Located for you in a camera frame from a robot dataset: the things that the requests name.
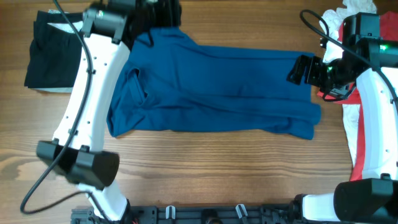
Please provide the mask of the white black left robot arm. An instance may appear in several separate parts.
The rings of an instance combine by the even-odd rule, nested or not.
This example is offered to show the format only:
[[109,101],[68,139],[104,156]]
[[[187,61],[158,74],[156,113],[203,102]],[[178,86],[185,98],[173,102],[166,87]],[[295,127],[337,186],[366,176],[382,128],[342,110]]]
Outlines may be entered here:
[[180,25],[177,0],[95,2],[83,12],[80,65],[65,114],[51,141],[36,153],[50,172],[85,194],[96,223],[131,223],[128,199],[116,182],[119,156],[106,152],[104,128],[112,95],[135,39],[155,27]]

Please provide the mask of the blue polo shirt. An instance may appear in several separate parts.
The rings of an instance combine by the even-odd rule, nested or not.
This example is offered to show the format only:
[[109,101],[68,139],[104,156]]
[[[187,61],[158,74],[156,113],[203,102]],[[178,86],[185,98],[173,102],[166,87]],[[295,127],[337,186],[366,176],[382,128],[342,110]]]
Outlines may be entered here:
[[180,29],[152,29],[136,39],[119,75],[109,133],[261,129],[312,139],[321,108],[309,85],[287,81],[298,57],[199,45]]

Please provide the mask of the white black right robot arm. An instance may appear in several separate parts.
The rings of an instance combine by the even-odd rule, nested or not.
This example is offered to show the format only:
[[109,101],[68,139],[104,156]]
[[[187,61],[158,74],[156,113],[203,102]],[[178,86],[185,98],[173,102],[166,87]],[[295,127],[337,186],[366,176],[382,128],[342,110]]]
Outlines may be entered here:
[[331,63],[299,56],[287,79],[322,90],[355,83],[364,119],[362,178],[329,194],[300,195],[294,205],[306,221],[397,223],[397,43],[363,38],[341,46],[342,58]]

